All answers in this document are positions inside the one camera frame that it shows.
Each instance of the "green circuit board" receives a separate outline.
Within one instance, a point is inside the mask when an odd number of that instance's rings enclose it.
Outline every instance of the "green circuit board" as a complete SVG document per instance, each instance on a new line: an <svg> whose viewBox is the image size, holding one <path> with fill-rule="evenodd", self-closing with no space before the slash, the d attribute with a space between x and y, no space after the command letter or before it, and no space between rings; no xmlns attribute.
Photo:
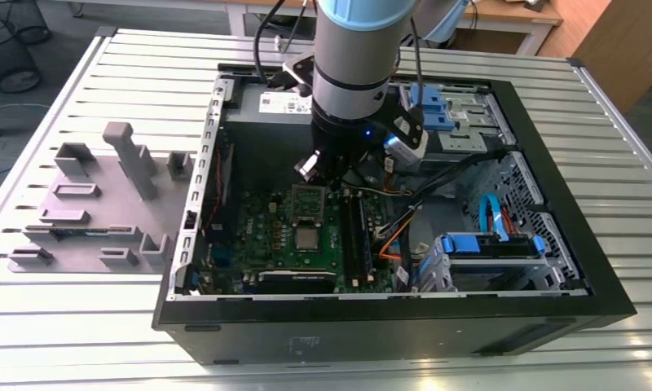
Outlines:
<svg viewBox="0 0 652 391"><path fill-rule="evenodd" d="M238 211L238 232L230 250L232 260L223 267L212 267L211 277L216 294L247 293L244 276L264 270L326 271L336 274L335 293L391 292L390 267L374 272L374 281L354 287L346 282L340 237L340 213L338 192L323 195L323 210L318 191L291 189L276 192L246 192ZM381 197L364 198L366 214L372 226L383 222L385 212ZM318 217L311 223L316 238L310 235L310 250L298 248L298 230L303 227L296 217ZM210 249L211 262L214 249Z"/></svg>

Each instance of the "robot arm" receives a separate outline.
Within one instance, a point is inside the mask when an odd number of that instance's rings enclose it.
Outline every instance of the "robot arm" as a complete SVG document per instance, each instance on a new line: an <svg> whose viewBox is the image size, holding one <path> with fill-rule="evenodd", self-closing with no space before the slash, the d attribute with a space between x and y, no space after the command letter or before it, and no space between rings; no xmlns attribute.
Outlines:
<svg viewBox="0 0 652 391"><path fill-rule="evenodd" d="M467 1L454 0L453 5ZM314 96L314 154L296 165L306 182L339 186L348 170L390 134L413 149L421 145L422 112L405 107L402 95L390 88L402 38L419 2L319 1L315 53L284 66L302 84L300 93ZM461 17L453 18L455 26Z"/></svg>

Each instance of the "slotted aluminum surface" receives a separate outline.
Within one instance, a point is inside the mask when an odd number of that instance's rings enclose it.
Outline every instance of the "slotted aluminum surface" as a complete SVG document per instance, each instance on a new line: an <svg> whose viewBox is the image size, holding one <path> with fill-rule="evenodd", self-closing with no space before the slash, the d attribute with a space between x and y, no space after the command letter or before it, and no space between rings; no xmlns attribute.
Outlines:
<svg viewBox="0 0 652 391"><path fill-rule="evenodd" d="M286 57L262 44L266 64ZM291 53L310 49L295 42ZM403 51L403 72L415 64ZM150 328L159 276L8 272L0 258L0 385L47 389L652 390L652 161L589 75L559 59L423 50L426 74L514 83L638 315L510 358L200 367ZM0 189L0 254L27 243L64 142L111 153L107 121L152 152L194 152L219 63L252 64L250 38L120 30L98 37Z"/></svg>

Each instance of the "black mesh trash can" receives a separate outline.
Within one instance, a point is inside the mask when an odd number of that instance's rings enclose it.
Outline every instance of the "black mesh trash can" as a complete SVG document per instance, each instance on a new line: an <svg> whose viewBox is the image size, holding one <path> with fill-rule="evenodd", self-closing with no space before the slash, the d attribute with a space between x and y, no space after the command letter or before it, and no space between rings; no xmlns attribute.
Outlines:
<svg viewBox="0 0 652 391"><path fill-rule="evenodd" d="M15 33L15 26L0 20L0 91L22 92L42 81L32 55Z"/></svg>
<svg viewBox="0 0 652 391"><path fill-rule="evenodd" d="M51 30L36 0L0 0L0 20L15 28L18 38L34 45L51 38Z"/></svg>

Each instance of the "ram slot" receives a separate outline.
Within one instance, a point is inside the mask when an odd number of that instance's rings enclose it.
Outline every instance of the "ram slot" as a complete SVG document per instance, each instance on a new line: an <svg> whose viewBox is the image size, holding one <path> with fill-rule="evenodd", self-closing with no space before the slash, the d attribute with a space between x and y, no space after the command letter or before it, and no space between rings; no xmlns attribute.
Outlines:
<svg viewBox="0 0 652 391"><path fill-rule="evenodd" d="M360 195L342 197L340 235L346 281L350 281L354 287L359 287L363 283L374 280L367 216Z"/></svg>

